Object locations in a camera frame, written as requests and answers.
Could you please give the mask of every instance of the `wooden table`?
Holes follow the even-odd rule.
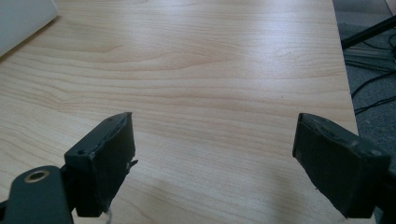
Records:
[[[291,156],[300,112],[356,132],[331,0],[57,4],[0,59],[1,201],[132,111],[140,162],[111,223],[373,223],[343,218]]]

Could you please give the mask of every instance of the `black mount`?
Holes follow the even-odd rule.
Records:
[[[42,166],[19,175],[8,201],[0,203],[0,222],[73,223],[107,212],[134,157],[132,113],[105,119],[64,154],[65,165]]]
[[[396,223],[390,155],[369,141],[328,119],[300,114],[293,157],[345,217],[370,217],[378,206],[382,223]]]

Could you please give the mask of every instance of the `black cable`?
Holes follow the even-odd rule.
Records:
[[[389,38],[388,38],[388,43],[392,46],[393,49],[395,48],[395,45],[392,44],[392,38],[394,36],[396,36],[396,34],[390,35]]]
[[[377,65],[370,64],[370,63],[361,63],[361,62],[356,62],[356,61],[351,61],[351,60],[345,60],[345,63],[346,63],[346,65],[369,69],[369,70],[373,70],[373,71],[379,71],[379,72],[389,73],[389,72],[396,71],[395,69],[391,69],[391,68],[387,68],[387,67],[377,66]]]
[[[364,112],[364,111],[366,111],[368,109],[371,109],[371,108],[379,106],[379,105],[388,104],[388,103],[393,102],[393,101],[396,101],[396,95],[394,95],[392,97],[389,97],[387,99],[383,99],[383,100],[377,101],[377,102],[373,103],[372,105],[367,105],[367,106],[355,109],[355,115],[359,115],[360,113],[362,113],[362,112]]]
[[[106,221],[106,224],[111,224],[111,220],[113,219],[113,214],[111,213],[110,208],[108,209],[108,219]]]
[[[375,46],[375,45],[369,44],[369,43],[366,42],[366,41],[363,41],[363,44],[365,44],[365,45],[367,45],[367,46],[369,46],[369,47],[371,47],[371,48],[373,48],[373,49],[385,49],[385,48],[381,48],[381,47],[379,47],[379,46]]]
[[[385,77],[390,77],[390,76],[393,76],[393,75],[396,75],[396,72],[387,73],[387,74],[382,75],[382,76],[380,76],[380,77],[373,77],[373,78],[370,78],[369,80],[367,80],[367,81],[363,82],[361,85],[359,85],[359,87],[358,87],[356,90],[354,90],[354,91],[352,92],[352,94],[350,94],[350,96],[351,96],[352,99],[353,99],[353,98],[355,97],[355,95],[356,95],[359,91],[361,91],[361,89],[363,89],[365,86],[367,86],[368,84],[370,84],[370,83],[372,83],[372,82],[375,82],[375,81],[377,81],[377,80],[379,80],[379,79],[382,79],[382,78],[385,78]]]

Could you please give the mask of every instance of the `white object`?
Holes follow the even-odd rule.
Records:
[[[392,15],[396,15],[396,0],[386,0]]]
[[[0,56],[52,21],[53,0],[0,0]]]

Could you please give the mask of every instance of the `metal bar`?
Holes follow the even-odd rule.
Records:
[[[360,32],[357,33],[349,38],[341,40],[341,45],[343,49],[348,49],[356,44],[359,44],[360,42],[369,39],[373,36],[379,35],[384,33],[390,28],[393,28],[396,26],[396,16],[392,16],[389,19],[385,21],[381,21],[380,23]]]

